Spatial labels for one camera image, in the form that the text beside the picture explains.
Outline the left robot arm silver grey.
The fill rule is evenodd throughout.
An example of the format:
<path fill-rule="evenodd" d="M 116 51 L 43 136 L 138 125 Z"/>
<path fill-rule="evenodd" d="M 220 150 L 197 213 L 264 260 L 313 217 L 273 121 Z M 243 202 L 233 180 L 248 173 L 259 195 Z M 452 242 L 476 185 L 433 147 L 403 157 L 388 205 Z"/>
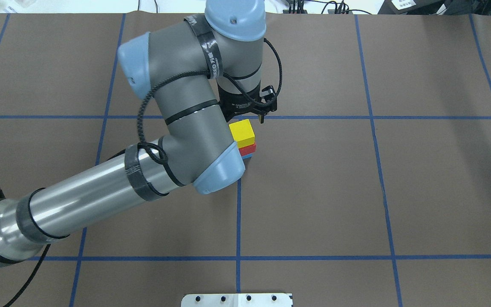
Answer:
<path fill-rule="evenodd" d="M 208 0 L 202 14 L 123 43 L 118 61 L 142 99 L 139 141 L 18 200 L 0 189 L 0 267 L 176 188 L 210 194 L 240 179 L 228 121 L 245 113 L 263 121 L 280 93 L 261 86 L 266 30 L 263 0 Z"/>

